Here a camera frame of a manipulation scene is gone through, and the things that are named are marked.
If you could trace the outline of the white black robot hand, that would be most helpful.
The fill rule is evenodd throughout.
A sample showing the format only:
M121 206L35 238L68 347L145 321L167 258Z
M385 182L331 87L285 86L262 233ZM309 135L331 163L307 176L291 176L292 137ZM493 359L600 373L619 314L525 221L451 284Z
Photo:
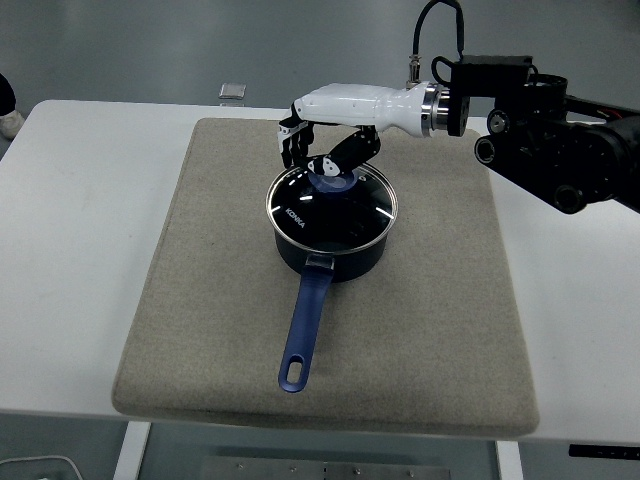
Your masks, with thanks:
M333 83L293 102L289 116L279 122L279 150L286 169L342 176L378 154L380 132L395 127L413 137L429 137L447 127L447 115L447 91L437 84L423 82L396 90ZM311 155L316 125L343 125L356 131L328 153Z

